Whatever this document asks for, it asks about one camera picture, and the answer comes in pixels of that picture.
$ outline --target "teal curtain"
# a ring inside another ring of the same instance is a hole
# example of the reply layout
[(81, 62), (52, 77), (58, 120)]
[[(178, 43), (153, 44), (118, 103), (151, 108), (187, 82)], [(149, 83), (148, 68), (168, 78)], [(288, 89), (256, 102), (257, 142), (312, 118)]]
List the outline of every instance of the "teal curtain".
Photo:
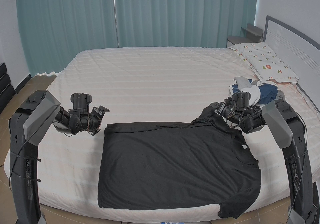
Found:
[(115, 0), (119, 47), (226, 47), (254, 23), (257, 0)]
[(114, 0), (17, 0), (31, 75), (59, 72), (87, 49), (118, 47)]

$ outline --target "tile floor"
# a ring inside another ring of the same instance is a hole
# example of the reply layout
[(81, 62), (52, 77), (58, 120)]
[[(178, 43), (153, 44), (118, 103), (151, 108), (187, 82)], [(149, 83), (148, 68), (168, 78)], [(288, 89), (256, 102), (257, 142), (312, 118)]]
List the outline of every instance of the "tile floor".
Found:
[[(36, 90), (45, 90), (56, 76), (35, 76), (22, 90), (15, 95), (0, 114), (0, 165), (5, 161), (10, 147), (10, 133), (8, 120), (27, 96)], [(212, 224), (277, 224), (286, 222), (287, 209), (290, 198), (241, 215), (238, 219), (227, 218), (211, 221)], [(119, 221), (105, 220), (80, 216), (63, 210), (42, 205), (41, 210), (46, 216), (48, 224), (120, 224)], [(0, 224), (14, 224), (17, 219), (12, 193), (8, 186), (8, 178), (4, 168), (0, 167)]]

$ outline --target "headboard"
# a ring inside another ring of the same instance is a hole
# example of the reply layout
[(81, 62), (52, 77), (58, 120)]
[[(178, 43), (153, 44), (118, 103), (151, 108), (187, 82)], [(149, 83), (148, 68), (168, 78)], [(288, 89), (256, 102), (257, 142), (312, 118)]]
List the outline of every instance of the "headboard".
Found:
[(266, 17), (263, 40), (300, 77), (297, 86), (320, 109), (320, 44), (293, 27)]

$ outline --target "mattress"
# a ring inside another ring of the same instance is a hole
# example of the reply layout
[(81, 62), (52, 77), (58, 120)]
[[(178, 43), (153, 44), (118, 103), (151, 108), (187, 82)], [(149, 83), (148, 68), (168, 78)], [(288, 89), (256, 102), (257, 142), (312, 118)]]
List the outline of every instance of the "mattress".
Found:
[[(235, 76), (256, 79), (254, 72), (230, 49), (141, 47), (87, 50), (79, 53), (49, 86), (67, 110), (72, 93), (92, 95), (93, 106), (105, 106), (102, 127), (122, 122), (191, 122), (211, 102), (228, 96)], [(320, 177), (320, 121), (308, 98), (290, 83), (278, 84), (286, 100), (305, 120), (313, 180)], [(282, 151), (265, 126), (244, 134), (261, 169), (261, 191), (247, 211), (289, 196)], [(127, 222), (194, 222), (219, 218), (220, 206), (169, 210), (99, 208), (99, 169), (103, 130), (96, 136), (72, 137), (51, 126), (39, 145), (40, 203), (76, 214)], [(5, 161), (9, 175), (9, 154)]]

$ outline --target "floral pillowcase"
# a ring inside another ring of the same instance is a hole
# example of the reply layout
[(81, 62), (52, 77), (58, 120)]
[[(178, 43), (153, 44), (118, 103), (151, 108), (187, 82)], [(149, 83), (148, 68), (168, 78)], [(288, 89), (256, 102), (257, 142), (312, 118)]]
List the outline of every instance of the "floral pillowcase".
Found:
[(299, 77), (276, 56), (265, 43), (241, 43), (231, 47), (243, 59), (260, 80), (274, 79), (277, 82), (298, 82)]

